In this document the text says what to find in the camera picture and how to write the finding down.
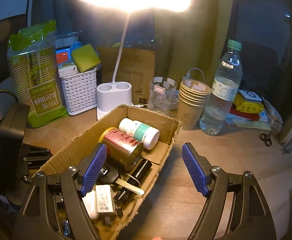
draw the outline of lit lamp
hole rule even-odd
[[[93,5],[105,8],[116,8],[127,12],[124,30],[120,41],[118,58],[111,83],[104,83],[97,87],[97,119],[108,114],[116,106],[125,104],[132,105],[132,85],[128,82],[116,82],[119,62],[121,59],[125,36],[127,32],[130,14],[134,11],[160,8],[173,12],[183,12],[189,5],[191,0],[83,0]]]

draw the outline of plastic bag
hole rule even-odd
[[[7,60],[20,103],[30,106],[27,121],[40,127],[68,115],[56,62],[56,21],[11,34]]]

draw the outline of black scissors handle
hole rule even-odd
[[[270,135],[271,135],[271,133],[268,135],[268,134],[265,134],[265,133],[262,133],[261,135],[260,135],[260,139],[263,141],[263,142],[265,142],[265,145],[267,146],[267,147],[270,147],[272,144],[273,144],[273,142],[271,141],[271,139],[270,139]]]

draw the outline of woven plastic basket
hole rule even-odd
[[[96,70],[61,78],[66,108],[70,115],[97,107]]]

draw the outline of tin can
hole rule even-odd
[[[105,130],[99,142],[107,146],[107,157],[118,162],[126,171],[130,171],[142,155],[143,143],[115,127]]]

